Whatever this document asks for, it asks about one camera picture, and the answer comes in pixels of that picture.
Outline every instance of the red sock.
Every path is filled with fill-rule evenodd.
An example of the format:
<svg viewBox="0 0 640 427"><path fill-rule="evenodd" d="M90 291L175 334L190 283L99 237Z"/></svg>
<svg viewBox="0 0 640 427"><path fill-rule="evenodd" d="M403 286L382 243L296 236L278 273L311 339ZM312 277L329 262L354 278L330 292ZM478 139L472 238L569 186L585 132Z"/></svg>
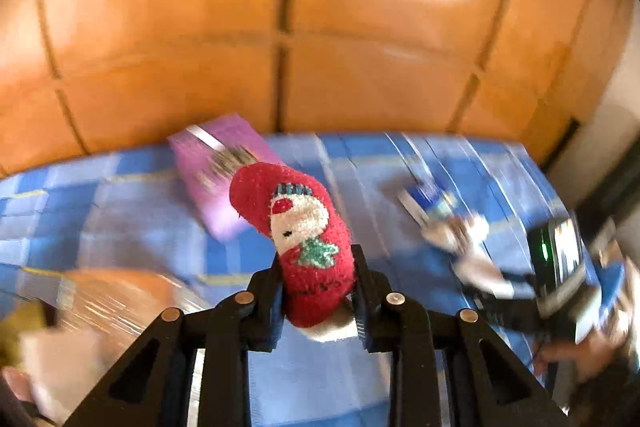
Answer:
<svg viewBox="0 0 640 427"><path fill-rule="evenodd" d="M351 235L326 188L295 169L255 163L236 172L230 201L276 245L290 322L309 328L329 318L354 274Z"/></svg>

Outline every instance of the green star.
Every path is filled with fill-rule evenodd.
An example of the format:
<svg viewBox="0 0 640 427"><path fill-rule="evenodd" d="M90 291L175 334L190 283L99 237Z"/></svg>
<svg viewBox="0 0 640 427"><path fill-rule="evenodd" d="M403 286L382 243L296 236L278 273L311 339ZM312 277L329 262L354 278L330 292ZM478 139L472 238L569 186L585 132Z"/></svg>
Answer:
<svg viewBox="0 0 640 427"><path fill-rule="evenodd" d="M334 255L339 250L333 243L324 243L319 237L313 237L302 242L300 257L296 262L300 266L331 268L335 265Z"/></svg>

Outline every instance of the bed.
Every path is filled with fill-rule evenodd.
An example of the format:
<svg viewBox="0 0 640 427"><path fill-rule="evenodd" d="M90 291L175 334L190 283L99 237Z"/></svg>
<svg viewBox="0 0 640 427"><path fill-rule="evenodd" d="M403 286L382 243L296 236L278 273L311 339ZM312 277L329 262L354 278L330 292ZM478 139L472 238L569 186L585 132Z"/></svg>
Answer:
<svg viewBox="0 0 640 427"><path fill-rule="evenodd" d="M526 230L566 215L524 147L463 137L293 134L268 137L289 166L331 191L369 266L427 309L455 314L469 302L451 258L430 247L396 194L427 165L490 224L486 251L502 269L530 270ZM148 146L38 168L0 182L0 316L12 294L55 303L62 272L126 267L168 273L211 305L271 264L271 242L246 230L226 243L198 220L166 146ZM497 328L521 360L521 333ZM251 353L255 426L386 425L389 365L357 339L314 343L286 325L274 353Z"/></svg>

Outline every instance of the orange leather headboard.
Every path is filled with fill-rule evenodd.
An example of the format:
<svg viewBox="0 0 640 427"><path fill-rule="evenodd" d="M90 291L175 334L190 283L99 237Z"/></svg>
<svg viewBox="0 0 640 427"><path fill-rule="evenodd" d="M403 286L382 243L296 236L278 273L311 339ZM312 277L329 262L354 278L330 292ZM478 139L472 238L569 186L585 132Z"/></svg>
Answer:
<svg viewBox="0 0 640 427"><path fill-rule="evenodd" d="M258 131L521 140L544 160L596 107L634 0L0 0L2 173Z"/></svg>

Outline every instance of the purple box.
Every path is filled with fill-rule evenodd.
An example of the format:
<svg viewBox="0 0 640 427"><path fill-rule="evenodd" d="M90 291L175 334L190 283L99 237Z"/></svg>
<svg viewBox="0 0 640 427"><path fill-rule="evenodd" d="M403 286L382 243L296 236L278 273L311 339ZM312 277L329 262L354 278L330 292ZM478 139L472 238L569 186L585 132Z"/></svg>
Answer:
<svg viewBox="0 0 640 427"><path fill-rule="evenodd" d="M282 163L262 136L236 114L184 129L169 137L169 145L204 224L219 241L248 226L229 203L229 185L236 170L256 161Z"/></svg>

